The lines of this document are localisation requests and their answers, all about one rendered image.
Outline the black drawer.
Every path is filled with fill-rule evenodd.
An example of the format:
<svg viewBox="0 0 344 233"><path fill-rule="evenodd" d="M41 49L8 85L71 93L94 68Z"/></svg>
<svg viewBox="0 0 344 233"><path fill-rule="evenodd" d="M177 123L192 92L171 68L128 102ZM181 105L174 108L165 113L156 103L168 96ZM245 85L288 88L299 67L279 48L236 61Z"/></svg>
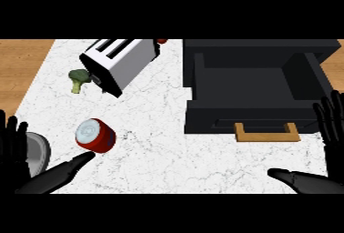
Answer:
<svg viewBox="0 0 344 233"><path fill-rule="evenodd" d="M282 133L286 123L295 124L301 134L319 131L311 101L187 101L186 134L231 134L234 123L243 124L248 133Z"/></svg>
<svg viewBox="0 0 344 233"><path fill-rule="evenodd" d="M192 94L197 101L228 106L301 107L327 96L332 87L313 53L274 57L193 57Z"/></svg>

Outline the white and black toaster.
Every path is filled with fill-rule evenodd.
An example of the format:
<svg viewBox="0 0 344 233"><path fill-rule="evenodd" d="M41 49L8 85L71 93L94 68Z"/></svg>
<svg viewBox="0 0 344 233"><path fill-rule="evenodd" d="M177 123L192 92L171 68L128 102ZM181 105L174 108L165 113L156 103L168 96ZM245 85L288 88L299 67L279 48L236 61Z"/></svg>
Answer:
<svg viewBox="0 0 344 233"><path fill-rule="evenodd" d="M119 97L158 55L155 39L99 39L81 53L79 60L102 91Z"/></svg>

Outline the black drawer front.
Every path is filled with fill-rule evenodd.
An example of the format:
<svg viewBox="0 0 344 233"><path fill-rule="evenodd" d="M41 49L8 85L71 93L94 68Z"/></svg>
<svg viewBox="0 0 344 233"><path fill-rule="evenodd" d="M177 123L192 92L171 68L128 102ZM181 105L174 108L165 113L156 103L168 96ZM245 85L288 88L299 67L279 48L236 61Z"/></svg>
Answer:
<svg viewBox="0 0 344 233"><path fill-rule="evenodd" d="M231 134L234 123L243 124L248 133L282 133L286 123L295 124L301 134L319 131L311 101L187 101L186 134Z"/></svg>

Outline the green broccoli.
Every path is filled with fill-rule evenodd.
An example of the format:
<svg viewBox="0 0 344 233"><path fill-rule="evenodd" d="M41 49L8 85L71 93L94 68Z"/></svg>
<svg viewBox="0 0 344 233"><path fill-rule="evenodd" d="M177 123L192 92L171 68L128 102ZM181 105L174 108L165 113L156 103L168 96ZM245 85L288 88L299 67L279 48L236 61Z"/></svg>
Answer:
<svg viewBox="0 0 344 233"><path fill-rule="evenodd" d="M90 73L85 69L75 69L68 72L68 78L72 81L71 93L78 94L82 84L91 82Z"/></svg>

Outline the red can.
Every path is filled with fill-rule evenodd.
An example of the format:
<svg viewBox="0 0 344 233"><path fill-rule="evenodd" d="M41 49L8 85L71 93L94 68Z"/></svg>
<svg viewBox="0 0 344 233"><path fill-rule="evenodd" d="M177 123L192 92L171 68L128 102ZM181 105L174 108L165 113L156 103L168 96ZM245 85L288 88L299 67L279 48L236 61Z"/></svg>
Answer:
<svg viewBox="0 0 344 233"><path fill-rule="evenodd" d="M93 152L106 153L115 144L115 132L97 118L85 120L75 131L76 144Z"/></svg>

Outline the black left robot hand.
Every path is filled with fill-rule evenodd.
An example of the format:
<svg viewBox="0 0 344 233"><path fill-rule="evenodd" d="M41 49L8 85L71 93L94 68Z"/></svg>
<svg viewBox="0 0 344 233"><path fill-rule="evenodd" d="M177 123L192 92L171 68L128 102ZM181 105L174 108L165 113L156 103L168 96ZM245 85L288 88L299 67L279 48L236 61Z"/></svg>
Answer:
<svg viewBox="0 0 344 233"><path fill-rule="evenodd" d="M68 162L31 177L26 163L28 123L6 118L0 109L0 194L50 194L73 179L79 169L94 158L93 151L81 153Z"/></svg>

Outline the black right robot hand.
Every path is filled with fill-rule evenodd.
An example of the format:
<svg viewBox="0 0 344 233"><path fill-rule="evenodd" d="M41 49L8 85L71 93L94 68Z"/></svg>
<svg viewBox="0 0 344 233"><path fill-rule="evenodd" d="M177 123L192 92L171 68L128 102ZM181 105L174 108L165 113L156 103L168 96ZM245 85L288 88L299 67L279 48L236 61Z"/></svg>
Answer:
<svg viewBox="0 0 344 233"><path fill-rule="evenodd" d="M321 134L327 176L270 168L267 176L279 180L298 194L344 194L344 93L313 105Z"/></svg>

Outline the black cabinet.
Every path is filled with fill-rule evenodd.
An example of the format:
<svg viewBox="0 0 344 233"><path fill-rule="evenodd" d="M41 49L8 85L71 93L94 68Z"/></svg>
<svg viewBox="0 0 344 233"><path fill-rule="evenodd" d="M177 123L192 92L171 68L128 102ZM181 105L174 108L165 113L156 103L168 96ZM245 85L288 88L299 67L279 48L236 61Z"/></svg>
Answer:
<svg viewBox="0 0 344 233"><path fill-rule="evenodd" d="M192 86L193 56L203 55L208 68L282 67L298 53L321 63L341 48L335 39L184 39L183 87Z"/></svg>

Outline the grey plate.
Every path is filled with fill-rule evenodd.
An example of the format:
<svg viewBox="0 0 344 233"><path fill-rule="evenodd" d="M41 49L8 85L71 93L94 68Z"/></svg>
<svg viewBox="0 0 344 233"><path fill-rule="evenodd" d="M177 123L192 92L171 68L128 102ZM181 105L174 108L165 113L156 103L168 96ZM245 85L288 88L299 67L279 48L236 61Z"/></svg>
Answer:
<svg viewBox="0 0 344 233"><path fill-rule="evenodd" d="M26 133L26 145L26 163L31 177L34 177L47 169L51 147L45 137L34 132Z"/></svg>

